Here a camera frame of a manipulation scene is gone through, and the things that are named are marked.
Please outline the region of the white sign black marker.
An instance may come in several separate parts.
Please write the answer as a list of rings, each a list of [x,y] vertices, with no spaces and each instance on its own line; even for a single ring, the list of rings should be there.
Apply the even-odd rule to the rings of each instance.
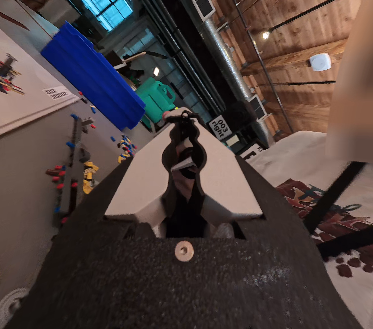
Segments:
[[[249,162],[255,156],[261,154],[267,148],[259,145],[259,143],[254,143],[250,147],[246,148],[241,154],[240,157],[243,158],[246,162]]]

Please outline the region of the long grey Technic assembly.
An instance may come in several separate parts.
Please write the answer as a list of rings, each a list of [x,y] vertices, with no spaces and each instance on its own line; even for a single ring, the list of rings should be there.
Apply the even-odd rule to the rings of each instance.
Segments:
[[[56,199],[53,210],[53,227],[59,229],[66,222],[84,196],[83,181],[86,163],[90,161],[90,153],[82,145],[82,135],[88,133],[93,124],[89,118],[82,119],[72,113],[73,129],[70,140],[66,142],[69,153],[67,163],[56,165],[45,171],[56,185]]]

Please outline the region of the black ceiling light track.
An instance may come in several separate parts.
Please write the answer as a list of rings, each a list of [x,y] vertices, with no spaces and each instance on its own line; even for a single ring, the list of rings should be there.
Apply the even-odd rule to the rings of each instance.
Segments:
[[[322,80],[322,81],[309,81],[309,82],[289,82],[287,86],[301,86],[301,85],[328,85],[335,84],[336,80]]]
[[[293,17],[291,17],[291,18],[289,18],[289,19],[271,27],[271,28],[269,28],[268,32],[269,32],[269,34],[271,34],[273,31],[277,30],[278,28],[281,28],[281,27],[283,27],[283,26],[285,26],[289,23],[292,23],[295,20],[300,19],[300,18],[302,18],[302,17],[304,17],[304,16],[306,16],[306,15],[308,15],[308,14],[310,14],[310,13],[312,13],[312,12],[322,8],[322,7],[325,7],[325,6],[331,4],[332,2],[335,2],[335,1],[337,1],[337,0],[325,0],[322,3],[319,3],[315,6],[313,6],[309,9],[307,9],[307,10],[305,10],[305,11],[303,11],[303,12],[301,12],[301,13],[299,13],[299,14],[297,14],[297,15],[295,15],[295,16],[293,16]]]

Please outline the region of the scattered small lego pieces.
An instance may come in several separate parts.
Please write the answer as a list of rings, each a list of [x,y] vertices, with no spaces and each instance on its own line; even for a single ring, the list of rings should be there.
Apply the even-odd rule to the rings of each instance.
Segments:
[[[125,134],[121,135],[121,139],[116,139],[114,136],[110,136],[110,139],[116,143],[120,150],[118,164],[121,164],[123,161],[133,158],[136,155],[137,146],[134,145]]]

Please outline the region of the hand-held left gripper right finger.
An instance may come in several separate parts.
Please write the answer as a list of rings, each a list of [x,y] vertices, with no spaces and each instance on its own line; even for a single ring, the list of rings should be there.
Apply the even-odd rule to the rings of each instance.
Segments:
[[[193,205],[212,236],[222,224],[258,219],[263,211],[238,157],[193,120]]]

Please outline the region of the blue plastic bin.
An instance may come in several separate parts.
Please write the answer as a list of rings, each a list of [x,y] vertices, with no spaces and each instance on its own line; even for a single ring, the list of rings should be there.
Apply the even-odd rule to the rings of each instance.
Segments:
[[[145,103],[71,24],[65,22],[40,54],[119,130],[138,125]]]

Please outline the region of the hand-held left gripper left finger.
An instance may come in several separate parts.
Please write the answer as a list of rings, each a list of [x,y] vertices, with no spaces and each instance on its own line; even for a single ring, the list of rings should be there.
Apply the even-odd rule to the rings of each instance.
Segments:
[[[170,123],[148,143],[130,163],[106,212],[110,220],[147,223],[156,237],[166,237],[164,220],[175,208],[175,188],[171,168],[177,163]]]

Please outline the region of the silver ventilation duct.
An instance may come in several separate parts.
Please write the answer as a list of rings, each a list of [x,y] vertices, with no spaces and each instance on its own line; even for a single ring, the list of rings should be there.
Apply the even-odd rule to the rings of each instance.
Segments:
[[[249,101],[253,94],[240,74],[221,35],[217,32],[212,19],[209,18],[199,24],[198,31],[236,99],[250,106]]]

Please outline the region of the black white desk lamp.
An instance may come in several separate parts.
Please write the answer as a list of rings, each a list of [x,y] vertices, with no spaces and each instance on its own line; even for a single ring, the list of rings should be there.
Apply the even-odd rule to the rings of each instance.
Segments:
[[[163,60],[169,58],[168,56],[165,56],[165,55],[157,53],[157,52],[153,52],[153,51],[142,51],[142,52],[137,52],[134,55],[129,56],[129,57],[125,57],[124,56],[122,58],[122,62],[123,63],[129,63],[129,62],[132,62],[135,59],[138,59],[138,58],[143,57],[143,56],[152,56],[152,57],[160,58],[160,59],[163,59]]]

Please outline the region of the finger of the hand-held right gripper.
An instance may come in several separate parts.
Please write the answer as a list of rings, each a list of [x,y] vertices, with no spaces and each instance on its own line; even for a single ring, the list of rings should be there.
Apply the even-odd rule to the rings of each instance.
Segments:
[[[191,142],[181,142],[176,146],[177,163],[171,167],[171,171],[180,171],[184,168],[195,167],[192,159],[193,144]]]
[[[163,113],[163,121],[165,123],[174,123],[174,121],[178,121],[179,119],[186,119],[189,118],[191,111],[188,108],[175,108],[172,111],[167,111]]]

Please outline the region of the black ceiling conduit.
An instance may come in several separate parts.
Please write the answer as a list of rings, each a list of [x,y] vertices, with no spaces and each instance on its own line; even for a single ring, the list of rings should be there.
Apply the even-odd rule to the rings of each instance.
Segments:
[[[241,12],[241,10],[240,10],[240,8],[238,6],[237,0],[232,0],[232,1],[233,1],[234,5],[235,5],[236,12],[238,13],[238,16],[239,16],[239,18],[240,18],[240,20],[241,20],[241,22],[242,22],[242,24],[244,26],[246,35],[250,39],[250,42],[251,42],[251,44],[252,44],[252,46],[254,48],[254,51],[255,51],[255,53],[256,53],[256,55],[258,57],[259,63],[261,65],[261,67],[262,67],[262,70],[263,70],[263,72],[264,72],[264,74],[265,74],[265,76],[266,76],[266,78],[267,78],[267,80],[269,82],[270,88],[271,88],[271,90],[272,90],[272,92],[273,92],[273,94],[274,94],[274,96],[275,96],[275,98],[277,100],[277,103],[278,103],[278,105],[279,105],[279,107],[281,109],[282,115],[284,116],[284,119],[285,119],[285,121],[286,121],[286,123],[287,123],[287,125],[288,125],[288,127],[290,129],[290,132],[293,134],[295,131],[294,131],[292,125],[291,125],[290,119],[289,119],[289,117],[287,115],[287,112],[286,112],[286,110],[285,110],[285,108],[284,108],[284,106],[282,104],[282,101],[281,101],[281,99],[280,99],[280,97],[279,97],[279,95],[278,95],[278,93],[277,93],[277,91],[275,89],[274,83],[272,81],[271,76],[269,75],[267,67],[264,64],[264,61],[263,61],[263,59],[262,59],[262,57],[260,55],[259,48],[258,48],[258,46],[257,46],[257,44],[256,44],[256,42],[255,42],[255,40],[254,40],[254,38],[253,38],[253,36],[252,36],[252,34],[250,32],[250,28],[249,28],[249,26],[248,26],[248,24],[247,24],[247,22],[246,22],[246,20],[245,20],[245,18],[243,16],[243,13]]]

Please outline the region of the lego instruction booklet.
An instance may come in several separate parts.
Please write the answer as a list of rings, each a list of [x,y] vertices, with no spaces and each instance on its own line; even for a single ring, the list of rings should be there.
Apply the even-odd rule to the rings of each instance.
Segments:
[[[3,31],[0,55],[1,135],[79,101]]]

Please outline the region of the white ceiling access point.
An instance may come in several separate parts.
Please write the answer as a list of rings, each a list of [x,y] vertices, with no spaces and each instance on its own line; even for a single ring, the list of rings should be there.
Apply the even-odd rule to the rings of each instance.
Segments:
[[[321,72],[331,69],[332,61],[328,53],[319,53],[310,57],[310,66],[313,71]]]

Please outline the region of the brown wooden strip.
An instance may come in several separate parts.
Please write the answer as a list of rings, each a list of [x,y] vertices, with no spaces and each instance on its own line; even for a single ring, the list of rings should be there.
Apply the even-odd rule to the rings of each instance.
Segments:
[[[27,31],[30,31],[29,28],[27,28],[24,24],[20,23],[20,22],[17,21],[16,19],[13,19],[13,18],[11,18],[10,16],[8,16],[8,15],[2,13],[2,12],[0,12],[0,17],[1,17],[2,19],[7,20],[8,22],[10,22],[10,23],[12,23],[12,24],[17,25],[18,27],[21,27],[21,28],[23,28],[23,29],[25,29],[25,30],[27,30]]]

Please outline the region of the green felt bag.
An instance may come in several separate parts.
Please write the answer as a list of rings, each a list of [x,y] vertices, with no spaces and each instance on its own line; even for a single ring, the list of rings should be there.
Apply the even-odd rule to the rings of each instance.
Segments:
[[[175,108],[176,95],[170,86],[149,77],[135,91],[137,96],[145,103],[145,114],[141,118],[144,126],[151,131],[151,123],[161,121],[163,113]]]

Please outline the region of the white air vent grille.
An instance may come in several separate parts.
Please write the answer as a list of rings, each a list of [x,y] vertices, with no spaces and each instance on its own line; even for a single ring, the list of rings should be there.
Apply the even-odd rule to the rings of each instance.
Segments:
[[[266,118],[268,113],[266,112],[266,110],[265,110],[265,108],[264,108],[264,106],[263,106],[263,104],[262,104],[262,102],[259,99],[257,94],[253,95],[249,99],[249,103],[250,103],[252,109],[254,110],[254,113],[255,113],[258,121],[261,121],[264,118]]]
[[[191,0],[200,19],[205,22],[216,12],[211,0]]]

